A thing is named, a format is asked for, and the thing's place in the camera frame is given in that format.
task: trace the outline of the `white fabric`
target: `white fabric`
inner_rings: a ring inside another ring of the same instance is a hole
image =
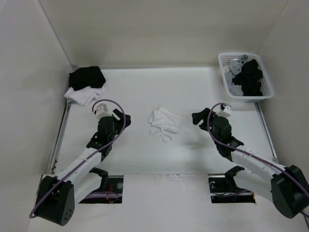
[[[151,126],[155,127],[155,129],[150,130],[150,134],[155,135],[158,132],[162,132],[163,141],[169,143],[172,140],[172,137],[167,135],[165,131],[177,134],[181,120],[181,116],[160,107],[158,110],[154,111],[148,120]]]
[[[88,86],[78,91],[69,88],[64,97],[68,99],[68,102],[75,101],[81,106],[88,106],[93,99],[98,99],[104,92],[104,86],[102,88],[91,88]]]

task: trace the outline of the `white wall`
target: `white wall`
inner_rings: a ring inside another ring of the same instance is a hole
[[[279,158],[309,179],[309,0],[289,0],[261,48],[276,94],[262,102]]]
[[[39,0],[72,64],[217,66],[257,52],[287,0]]]
[[[70,64],[36,0],[0,2],[0,231],[25,232]]]

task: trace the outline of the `folded white cloth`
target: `folded white cloth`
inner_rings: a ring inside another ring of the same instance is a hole
[[[172,137],[164,133],[164,131],[177,134],[181,120],[181,116],[174,114],[163,107],[160,107],[158,110],[154,111],[148,120],[151,126],[155,127],[155,129],[150,130],[150,134],[155,135],[158,132],[162,132],[163,141],[165,143],[169,143],[172,141]]]
[[[98,99],[104,92],[104,86],[102,88],[91,88],[87,86],[78,91],[69,88],[64,97],[68,99],[68,102],[75,101],[81,106],[88,106],[93,99]]]

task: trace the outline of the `laundry basket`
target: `laundry basket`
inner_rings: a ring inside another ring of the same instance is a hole
[[[248,61],[255,59],[257,63],[259,64],[259,69],[263,72],[264,78],[261,79],[261,82],[262,82],[261,92],[263,94],[262,96],[234,96],[228,90],[223,67],[225,65],[228,65],[231,59],[240,58],[242,55],[247,55]],[[272,98],[274,96],[274,90],[272,88],[271,81],[258,55],[254,53],[245,53],[245,52],[243,53],[221,53],[219,54],[218,59],[219,59],[223,84],[224,84],[224,87],[227,93],[227,97],[230,98],[230,100],[233,100],[236,102],[259,102],[263,99]]]

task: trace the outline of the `black fabric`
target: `black fabric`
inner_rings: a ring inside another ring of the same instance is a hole
[[[241,90],[244,96],[262,96],[261,86],[259,81],[263,78],[263,73],[258,69],[258,63],[255,59],[245,63],[241,67],[241,73],[233,78],[235,85],[241,85]]]
[[[92,88],[102,88],[106,82],[105,77],[98,66],[80,68],[69,75],[69,86],[72,87],[74,91],[87,86]]]

